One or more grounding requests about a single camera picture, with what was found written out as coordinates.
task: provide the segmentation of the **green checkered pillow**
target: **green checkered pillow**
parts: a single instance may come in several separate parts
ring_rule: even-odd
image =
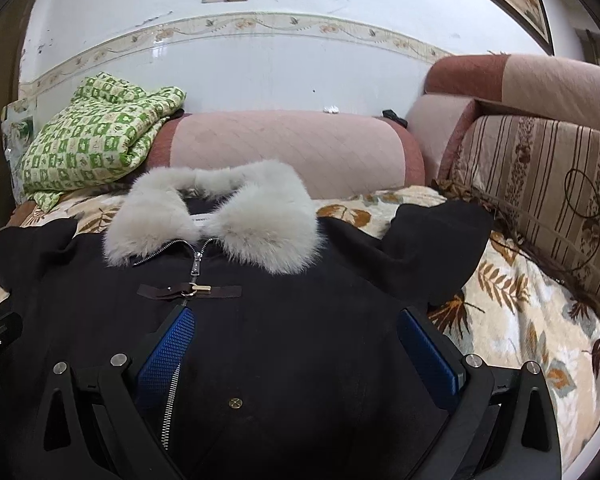
[[[48,212],[64,192],[108,184],[131,173],[185,97],[173,86],[147,94],[104,72],[88,77],[71,104],[42,128],[22,156],[26,195]]]

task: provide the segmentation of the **fur collar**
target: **fur collar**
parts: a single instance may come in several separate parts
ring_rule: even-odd
[[[179,191],[227,200],[195,222]],[[174,238],[218,238],[231,259],[272,274],[307,268],[320,247],[314,205],[296,172],[275,160],[224,168],[156,168],[136,180],[104,238],[104,256],[124,266]]]

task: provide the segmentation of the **metal bolt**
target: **metal bolt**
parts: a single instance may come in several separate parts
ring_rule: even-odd
[[[526,364],[526,369],[529,370],[533,375],[537,375],[540,373],[540,365],[535,361],[529,361]]]
[[[114,366],[122,366],[124,363],[126,363],[126,355],[124,354],[115,354],[111,358],[111,364]]]
[[[60,361],[59,363],[56,363],[56,366],[54,366],[54,373],[56,375],[64,374],[65,370],[66,370],[66,363],[64,361]]]
[[[482,358],[479,355],[469,354],[464,360],[472,368],[480,368],[482,366]]]

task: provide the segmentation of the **wallpaper border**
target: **wallpaper border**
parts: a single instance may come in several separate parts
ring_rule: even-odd
[[[285,12],[240,12],[185,18],[119,36],[73,56],[39,78],[20,82],[18,97],[32,98],[105,62],[167,44],[227,36],[304,36],[366,44],[430,64],[450,56],[432,44],[366,23]]]

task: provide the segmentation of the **blue textured pad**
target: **blue textured pad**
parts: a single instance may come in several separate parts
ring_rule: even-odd
[[[407,310],[398,317],[398,338],[435,405],[448,412],[455,410],[460,400],[458,377]]]
[[[184,308],[138,374],[136,408],[147,410],[164,402],[171,378],[196,331],[193,313]]]

